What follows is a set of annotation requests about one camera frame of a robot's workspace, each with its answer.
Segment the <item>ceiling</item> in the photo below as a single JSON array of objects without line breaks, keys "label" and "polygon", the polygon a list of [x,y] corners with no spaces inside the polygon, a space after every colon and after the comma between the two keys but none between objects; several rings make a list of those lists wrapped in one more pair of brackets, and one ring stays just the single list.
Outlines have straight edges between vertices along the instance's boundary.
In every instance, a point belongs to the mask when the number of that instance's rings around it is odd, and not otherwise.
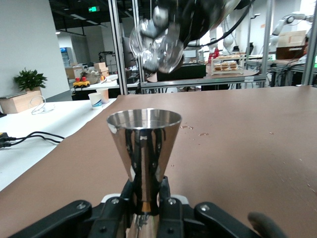
[{"label": "ceiling", "polygon": [[[101,22],[110,22],[108,0],[49,0],[56,30],[74,27],[95,26]],[[138,0],[139,15],[150,18],[150,1]],[[88,8],[99,6],[100,11],[88,12]],[[131,0],[117,0],[119,20],[133,16]],[[86,20],[78,19],[72,14],[79,15]]]}]

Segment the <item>paper cup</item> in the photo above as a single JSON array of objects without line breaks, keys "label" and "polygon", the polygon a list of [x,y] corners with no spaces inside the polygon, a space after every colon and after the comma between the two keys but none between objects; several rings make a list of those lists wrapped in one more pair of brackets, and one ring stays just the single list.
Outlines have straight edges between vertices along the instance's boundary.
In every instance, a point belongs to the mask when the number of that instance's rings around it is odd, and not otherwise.
[{"label": "paper cup", "polygon": [[90,99],[93,110],[98,110],[102,108],[101,93],[91,93],[88,94],[88,97]]},{"label": "paper cup", "polygon": [[109,93],[107,88],[97,89],[97,93],[101,93],[101,102],[102,104],[106,104],[109,102]]}]

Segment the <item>white table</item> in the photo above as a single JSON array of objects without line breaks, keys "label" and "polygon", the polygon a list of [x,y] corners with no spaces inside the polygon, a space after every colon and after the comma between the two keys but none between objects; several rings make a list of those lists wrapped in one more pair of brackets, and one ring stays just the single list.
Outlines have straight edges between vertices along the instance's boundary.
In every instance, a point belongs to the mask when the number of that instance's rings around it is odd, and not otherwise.
[{"label": "white table", "polygon": [[[114,101],[115,99],[110,99],[101,110],[93,110],[89,100],[47,103],[48,107],[55,105],[54,111],[32,115],[32,109],[29,109],[0,118],[0,131],[7,132],[11,137],[24,137],[33,131],[44,131],[68,137]],[[39,162],[56,146],[57,144],[53,142],[36,137],[12,147],[1,148],[0,191]]]},{"label": "white table", "polygon": [[[138,80],[135,83],[127,84],[127,87],[128,88],[136,88],[136,87],[138,87],[139,84],[140,84],[140,81]],[[76,91],[97,90],[100,88],[108,88],[108,89],[119,88],[119,84],[117,83],[117,80],[112,81],[111,83],[101,83],[100,82],[100,83],[92,84],[88,88],[83,88],[83,89],[78,88],[78,89],[76,89]]]}]

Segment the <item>water droplet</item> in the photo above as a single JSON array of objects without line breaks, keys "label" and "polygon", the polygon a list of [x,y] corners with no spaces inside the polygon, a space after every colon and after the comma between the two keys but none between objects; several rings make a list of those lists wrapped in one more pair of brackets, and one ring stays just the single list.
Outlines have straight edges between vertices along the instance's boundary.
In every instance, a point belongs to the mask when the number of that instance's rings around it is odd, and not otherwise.
[{"label": "water droplet", "polygon": [[191,130],[194,129],[192,126],[187,126],[187,125],[182,125],[180,128],[181,129],[189,128]]}]

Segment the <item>screw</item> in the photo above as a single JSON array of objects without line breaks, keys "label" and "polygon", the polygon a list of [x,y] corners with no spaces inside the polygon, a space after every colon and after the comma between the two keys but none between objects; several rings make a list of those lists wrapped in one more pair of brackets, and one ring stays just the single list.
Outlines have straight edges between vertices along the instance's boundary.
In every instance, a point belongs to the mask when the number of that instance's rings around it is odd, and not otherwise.
[{"label": "screw", "polygon": [[115,199],[111,200],[111,203],[112,204],[118,204],[119,203],[119,199],[115,198]]},{"label": "screw", "polygon": [[100,227],[100,228],[99,228],[99,231],[100,231],[101,233],[105,233],[105,232],[107,232],[107,228],[106,228],[105,226]]},{"label": "screw", "polygon": [[85,207],[86,207],[86,205],[82,202],[82,203],[78,204],[78,206],[76,208],[81,210],[81,209],[84,209]]},{"label": "screw", "polygon": [[174,229],[172,227],[168,228],[167,233],[168,234],[173,234],[174,233]]},{"label": "screw", "polygon": [[202,205],[202,206],[200,206],[200,209],[201,209],[202,211],[204,211],[204,212],[210,210],[209,206],[207,206],[207,205]]},{"label": "screw", "polygon": [[169,203],[170,205],[173,205],[173,204],[176,203],[176,200],[173,199],[173,198],[170,198],[170,199],[168,200],[168,203]]}]

